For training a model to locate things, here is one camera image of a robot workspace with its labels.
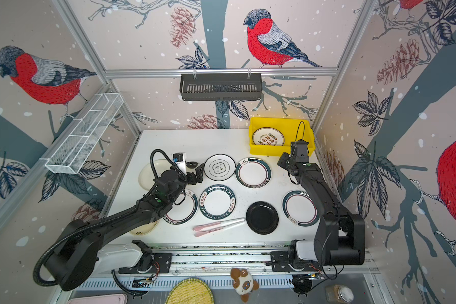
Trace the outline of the yellow plastic bin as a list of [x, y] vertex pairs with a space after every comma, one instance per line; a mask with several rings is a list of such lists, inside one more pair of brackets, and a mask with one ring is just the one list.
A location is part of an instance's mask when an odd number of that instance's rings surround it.
[[280, 157], [291, 152], [291, 143], [308, 142], [309, 155], [315, 151], [314, 133], [308, 120], [254, 117], [250, 121], [249, 141], [252, 155]]

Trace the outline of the white plate red characters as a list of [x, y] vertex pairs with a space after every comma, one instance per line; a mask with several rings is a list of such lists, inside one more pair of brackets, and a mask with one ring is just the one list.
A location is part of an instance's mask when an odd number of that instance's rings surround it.
[[253, 133], [252, 141], [257, 145], [282, 146], [285, 138], [279, 130], [271, 127], [263, 127]]

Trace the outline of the white plate green red rim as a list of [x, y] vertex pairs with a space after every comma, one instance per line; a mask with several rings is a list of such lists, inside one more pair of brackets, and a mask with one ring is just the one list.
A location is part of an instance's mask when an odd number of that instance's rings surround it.
[[257, 189], [269, 183], [272, 178], [272, 172], [270, 166], [264, 160], [248, 157], [238, 162], [235, 176], [242, 186]]

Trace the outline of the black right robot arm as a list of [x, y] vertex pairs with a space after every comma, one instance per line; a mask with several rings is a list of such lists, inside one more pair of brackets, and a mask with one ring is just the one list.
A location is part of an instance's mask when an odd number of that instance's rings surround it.
[[294, 269], [312, 262], [327, 265], [362, 265], [365, 261], [365, 223], [359, 214], [351, 213], [324, 180], [316, 163], [303, 163], [284, 152], [277, 165], [294, 176], [309, 195], [319, 216], [313, 240], [293, 240], [288, 261]]

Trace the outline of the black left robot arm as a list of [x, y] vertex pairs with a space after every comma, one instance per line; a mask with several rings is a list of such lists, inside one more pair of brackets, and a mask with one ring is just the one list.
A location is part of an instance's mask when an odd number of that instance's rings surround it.
[[182, 153], [167, 158], [170, 168], [157, 174], [154, 166], [154, 185], [135, 205], [92, 222], [70, 222], [56, 243], [39, 258], [32, 271], [34, 282], [42, 287], [60, 286], [64, 291], [79, 287], [93, 273], [98, 252], [105, 245], [129, 231], [162, 219], [178, 198], [186, 193], [187, 185], [203, 182], [203, 165], [187, 172], [192, 164]]

